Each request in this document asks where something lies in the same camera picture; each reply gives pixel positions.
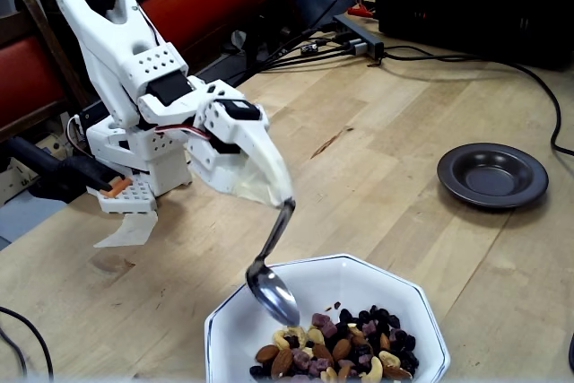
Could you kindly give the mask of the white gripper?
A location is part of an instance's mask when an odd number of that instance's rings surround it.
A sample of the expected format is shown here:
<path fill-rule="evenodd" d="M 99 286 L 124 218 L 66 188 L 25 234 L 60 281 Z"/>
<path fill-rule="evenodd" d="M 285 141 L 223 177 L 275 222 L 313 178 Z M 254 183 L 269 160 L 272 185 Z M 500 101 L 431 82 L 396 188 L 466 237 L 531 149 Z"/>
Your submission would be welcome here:
<path fill-rule="evenodd" d="M 187 149 L 193 172 L 211 188 L 270 207 L 294 198 L 291 175 L 265 127 L 263 109 L 247 100 L 215 99 L 204 106 Z"/>

